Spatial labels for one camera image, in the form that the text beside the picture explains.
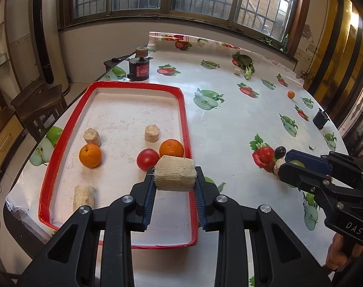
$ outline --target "cabinet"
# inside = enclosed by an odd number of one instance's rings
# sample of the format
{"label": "cabinet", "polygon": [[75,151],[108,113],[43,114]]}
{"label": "cabinet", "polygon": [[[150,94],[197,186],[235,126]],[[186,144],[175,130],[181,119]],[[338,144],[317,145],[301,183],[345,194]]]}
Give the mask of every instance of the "cabinet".
{"label": "cabinet", "polygon": [[5,161],[18,147],[23,131],[14,110],[9,107],[12,99],[21,91],[21,86],[10,57],[5,21],[6,1],[0,0],[0,173]]}

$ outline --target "drawer handle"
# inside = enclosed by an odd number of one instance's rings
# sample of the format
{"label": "drawer handle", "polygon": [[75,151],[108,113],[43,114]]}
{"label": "drawer handle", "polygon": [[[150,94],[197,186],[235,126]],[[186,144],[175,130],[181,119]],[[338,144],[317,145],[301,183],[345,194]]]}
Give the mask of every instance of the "drawer handle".
{"label": "drawer handle", "polygon": [[4,143],[2,144],[2,146],[0,147],[0,152],[2,151],[3,147],[5,146],[7,140],[9,140],[10,137],[11,137],[11,133],[9,133],[9,135],[6,138],[6,140],[4,141]]}

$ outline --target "wooden stool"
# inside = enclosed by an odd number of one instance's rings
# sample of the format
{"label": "wooden stool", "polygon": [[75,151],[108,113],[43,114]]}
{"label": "wooden stool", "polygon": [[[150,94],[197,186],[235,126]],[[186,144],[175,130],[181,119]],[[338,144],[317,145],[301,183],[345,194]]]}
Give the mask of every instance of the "wooden stool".
{"label": "wooden stool", "polygon": [[47,89],[49,89],[49,85],[40,78],[27,85],[10,103],[14,107],[17,116],[21,113],[26,100]]}
{"label": "wooden stool", "polygon": [[47,119],[51,115],[55,120],[59,119],[66,108],[67,103],[59,84],[25,100],[21,105],[19,119],[31,136],[39,142],[48,131],[44,126]]}

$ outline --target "orange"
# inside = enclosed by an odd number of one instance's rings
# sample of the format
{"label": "orange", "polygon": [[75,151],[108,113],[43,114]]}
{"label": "orange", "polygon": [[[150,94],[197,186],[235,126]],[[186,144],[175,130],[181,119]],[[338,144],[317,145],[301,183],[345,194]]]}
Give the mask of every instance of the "orange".
{"label": "orange", "polygon": [[102,151],[96,144],[88,143],[80,149],[79,160],[88,168],[96,167],[102,161]]}
{"label": "orange", "polygon": [[293,99],[293,98],[294,98],[294,92],[292,92],[292,91],[288,91],[288,97],[289,97],[290,99]]}
{"label": "orange", "polygon": [[160,157],[163,155],[170,155],[182,158],[184,155],[184,148],[176,139],[168,139],[160,145],[159,154]]}

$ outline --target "black cup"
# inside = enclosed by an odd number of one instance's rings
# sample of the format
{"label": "black cup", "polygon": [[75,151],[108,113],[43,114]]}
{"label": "black cup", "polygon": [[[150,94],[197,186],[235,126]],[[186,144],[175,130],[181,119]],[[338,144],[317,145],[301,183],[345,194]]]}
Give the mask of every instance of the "black cup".
{"label": "black cup", "polygon": [[325,111],[322,111],[320,108],[318,108],[318,112],[313,118],[314,125],[316,125],[316,127],[321,130],[324,128],[327,121],[329,121],[328,115],[325,113]]}

